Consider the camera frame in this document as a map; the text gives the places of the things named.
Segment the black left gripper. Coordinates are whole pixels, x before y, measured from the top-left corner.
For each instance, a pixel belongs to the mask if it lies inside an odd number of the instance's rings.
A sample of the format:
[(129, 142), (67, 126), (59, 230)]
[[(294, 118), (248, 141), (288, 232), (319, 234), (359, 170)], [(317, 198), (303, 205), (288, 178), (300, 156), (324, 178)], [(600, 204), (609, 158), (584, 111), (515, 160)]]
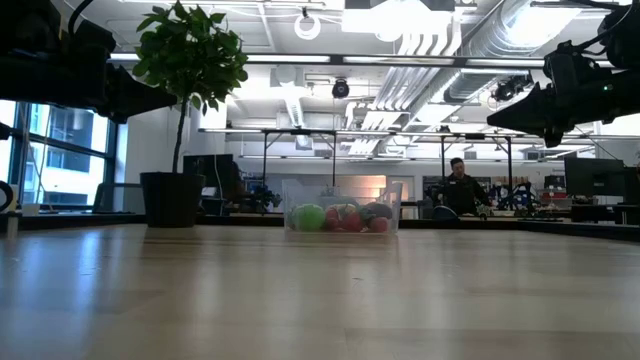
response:
[(65, 65), (71, 71), (63, 82), (64, 107), (92, 109), (114, 123), (175, 105), (177, 96), (135, 80), (124, 67), (107, 64), (116, 42), (110, 31), (81, 22), (71, 36)]

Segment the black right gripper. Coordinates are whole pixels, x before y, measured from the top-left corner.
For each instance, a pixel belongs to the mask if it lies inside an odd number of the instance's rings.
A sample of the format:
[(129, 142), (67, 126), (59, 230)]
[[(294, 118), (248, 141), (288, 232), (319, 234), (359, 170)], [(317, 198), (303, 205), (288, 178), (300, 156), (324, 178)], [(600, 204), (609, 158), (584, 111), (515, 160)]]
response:
[(487, 117), (501, 128), (543, 128), (548, 147), (560, 144), (564, 134), (577, 125), (640, 113), (640, 70), (610, 74), (568, 90), (535, 83), (526, 97)]

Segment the brown toy kiwi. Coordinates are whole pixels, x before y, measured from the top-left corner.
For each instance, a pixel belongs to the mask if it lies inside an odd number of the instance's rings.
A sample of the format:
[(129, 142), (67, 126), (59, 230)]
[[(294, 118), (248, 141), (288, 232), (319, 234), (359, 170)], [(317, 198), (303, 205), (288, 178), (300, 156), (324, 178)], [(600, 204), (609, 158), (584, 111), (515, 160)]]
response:
[(370, 202), (365, 208), (374, 217), (393, 218), (393, 210), (390, 206), (380, 202)]

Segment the clear plastic tupperware container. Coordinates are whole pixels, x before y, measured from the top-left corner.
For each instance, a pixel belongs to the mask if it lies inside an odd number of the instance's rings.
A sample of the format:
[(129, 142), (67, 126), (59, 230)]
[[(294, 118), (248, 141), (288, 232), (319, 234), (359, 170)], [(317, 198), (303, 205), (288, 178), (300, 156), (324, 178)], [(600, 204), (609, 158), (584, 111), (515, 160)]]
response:
[[(389, 182), (386, 177), (374, 176), (338, 176), (336, 186), (330, 184), (313, 184), (309, 181), (301, 182), (294, 179), (287, 179), (282, 182), (283, 190), (283, 214), (285, 228), (295, 231), (289, 227), (288, 215), (297, 206), (303, 204), (315, 204), (326, 210), (333, 204), (351, 203), (358, 206), (358, 212), (364, 222), (364, 229), (360, 233), (371, 234), (394, 234), (399, 227), (401, 217), (401, 202), (404, 186), (401, 182)], [(368, 230), (368, 222), (371, 215), (365, 206), (370, 202), (380, 202), (390, 206), (393, 210), (393, 218), (389, 220), (389, 231), (387, 233), (373, 233)], [(341, 227), (342, 219), (346, 215), (340, 216), (340, 227), (334, 231), (327, 231), (324, 226), (321, 230), (312, 232), (348, 232)]]

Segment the green toy cabbage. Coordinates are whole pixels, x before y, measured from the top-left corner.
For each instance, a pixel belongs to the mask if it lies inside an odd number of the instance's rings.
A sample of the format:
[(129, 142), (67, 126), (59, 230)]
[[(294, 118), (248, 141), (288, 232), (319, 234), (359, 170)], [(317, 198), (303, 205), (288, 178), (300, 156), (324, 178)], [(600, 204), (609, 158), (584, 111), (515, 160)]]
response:
[(325, 211), (315, 204), (303, 204), (295, 207), (288, 215), (288, 224), (292, 230), (316, 232), (325, 223)]

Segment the red strawberry with green leaves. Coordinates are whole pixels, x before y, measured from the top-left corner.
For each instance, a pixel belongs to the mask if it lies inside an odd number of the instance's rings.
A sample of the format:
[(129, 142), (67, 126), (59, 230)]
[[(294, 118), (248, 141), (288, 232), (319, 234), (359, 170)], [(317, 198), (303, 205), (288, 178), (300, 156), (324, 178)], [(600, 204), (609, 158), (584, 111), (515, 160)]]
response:
[(358, 212), (352, 212), (342, 219), (341, 227), (348, 232), (359, 233), (364, 229), (364, 222)]

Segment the black ceiling-mounted device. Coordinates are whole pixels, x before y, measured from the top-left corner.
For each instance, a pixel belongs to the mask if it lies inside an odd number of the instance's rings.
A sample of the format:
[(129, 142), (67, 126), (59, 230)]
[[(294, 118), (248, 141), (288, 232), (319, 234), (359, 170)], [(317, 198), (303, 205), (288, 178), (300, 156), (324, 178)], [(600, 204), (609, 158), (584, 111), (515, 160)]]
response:
[(497, 87), (491, 93), (491, 98), (496, 102), (510, 101), (533, 85), (534, 81), (531, 74), (512, 75), (497, 83)]

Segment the large window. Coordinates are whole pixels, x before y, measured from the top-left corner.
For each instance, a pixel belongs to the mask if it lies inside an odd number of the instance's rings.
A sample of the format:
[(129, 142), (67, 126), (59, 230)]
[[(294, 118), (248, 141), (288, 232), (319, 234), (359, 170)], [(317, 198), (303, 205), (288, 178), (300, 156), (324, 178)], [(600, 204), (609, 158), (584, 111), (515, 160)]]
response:
[(20, 205), (86, 211), (114, 181), (118, 129), (92, 111), (0, 100), (0, 125), (0, 181)]

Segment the black computer monitor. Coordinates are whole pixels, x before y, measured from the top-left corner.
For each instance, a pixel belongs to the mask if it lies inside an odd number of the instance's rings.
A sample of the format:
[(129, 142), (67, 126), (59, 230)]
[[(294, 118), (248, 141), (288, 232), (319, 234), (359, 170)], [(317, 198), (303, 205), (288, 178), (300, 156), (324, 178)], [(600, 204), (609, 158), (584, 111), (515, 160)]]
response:
[(565, 158), (566, 191), (573, 196), (623, 196), (624, 163), (614, 159)]
[(205, 187), (221, 186), (223, 190), (232, 188), (237, 176), (232, 154), (185, 156), (183, 172), (202, 175)]

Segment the green potted plant black pot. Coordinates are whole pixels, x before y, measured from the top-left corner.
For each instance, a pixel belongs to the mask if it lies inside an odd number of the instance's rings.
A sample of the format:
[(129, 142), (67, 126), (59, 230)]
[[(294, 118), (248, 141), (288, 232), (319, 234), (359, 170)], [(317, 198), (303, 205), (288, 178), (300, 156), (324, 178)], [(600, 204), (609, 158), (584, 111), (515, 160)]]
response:
[(133, 74), (156, 90), (177, 98), (180, 116), (169, 172), (140, 175), (146, 222), (153, 228), (188, 228), (195, 224), (205, 178), (178, 170), (187, 113), (217, 110), (248, 79), (248, 56), (239, 34), (226, 25), (224, 13), (177, 1), (155, 6), (137, 31), (139, 62)]

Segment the person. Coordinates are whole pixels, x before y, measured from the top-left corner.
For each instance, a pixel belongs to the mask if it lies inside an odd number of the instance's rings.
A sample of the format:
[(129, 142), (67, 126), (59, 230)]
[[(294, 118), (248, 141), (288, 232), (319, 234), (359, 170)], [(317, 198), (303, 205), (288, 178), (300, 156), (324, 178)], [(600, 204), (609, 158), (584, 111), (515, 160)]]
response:
[(458, 216), (477, 215), (477, 204), (489, 206), (487, 193), (478, 181), (465, 172), (461, 158), (450, 160), (451, 174), (445, 178), (443, 196), (446, 206)]

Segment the long ceiling light bar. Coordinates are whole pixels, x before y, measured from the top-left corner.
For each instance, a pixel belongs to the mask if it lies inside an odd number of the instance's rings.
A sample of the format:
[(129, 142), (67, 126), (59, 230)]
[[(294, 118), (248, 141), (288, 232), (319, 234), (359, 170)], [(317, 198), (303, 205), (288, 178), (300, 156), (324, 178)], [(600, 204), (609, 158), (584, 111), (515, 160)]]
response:
[(251, 65), (295, 64), (459, 69), (542, 69), (544, 59), (531, 57), (485, 58), (463, 56), (250, 53), (247, 55), (247, 63)]

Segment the silver ventilation duct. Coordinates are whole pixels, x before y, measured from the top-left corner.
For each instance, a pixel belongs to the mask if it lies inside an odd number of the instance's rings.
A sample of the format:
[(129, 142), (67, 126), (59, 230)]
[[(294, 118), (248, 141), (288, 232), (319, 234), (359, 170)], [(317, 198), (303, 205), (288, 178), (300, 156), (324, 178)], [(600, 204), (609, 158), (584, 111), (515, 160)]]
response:
[[(578, 8), (532, 6), (541, 0), (505, 0), (462, 47), (469, 57), (527, 57), (554, 39), (580, 12)], [(445, 102), (471, 100), (493, 83), (497, 74), (452, 74)]]

